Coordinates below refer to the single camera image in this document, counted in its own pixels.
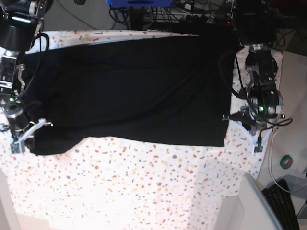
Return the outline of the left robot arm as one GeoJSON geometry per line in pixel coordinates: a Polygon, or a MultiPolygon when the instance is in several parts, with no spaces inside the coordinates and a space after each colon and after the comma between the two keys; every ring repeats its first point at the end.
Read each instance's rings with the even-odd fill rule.
{"type": "Polygon", "coordinates": [[[229,88],[231,93],[247,102],[234,114],[224,115],[232,120],[252,141],[255,152],[261,152],[265,141],[275,127],[291,122],[284,116],[283,97],[277,87],[278,65],[271,52],[276,40],[273,18],[266,0],[230,0],[228,23],[236,32],[241,46],[248,47],[245,70],[249,76],[243,84],[240,69],[240,90],[229,88]]]}

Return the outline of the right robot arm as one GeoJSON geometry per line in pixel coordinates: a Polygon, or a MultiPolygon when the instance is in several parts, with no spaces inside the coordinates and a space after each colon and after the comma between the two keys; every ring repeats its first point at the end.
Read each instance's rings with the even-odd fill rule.
{"type": "Polygon", "coordinates": [[[51,0],[2,0],[0,2],[0,107],[8,124],[1,132],[10,131],[13,144],[27,140],[26,132],[35,125],[27,114],[28,103],[23,96],[29,87],[23,79],[24,56],[36,39],[46,38],[41,31],[51,0]]]}

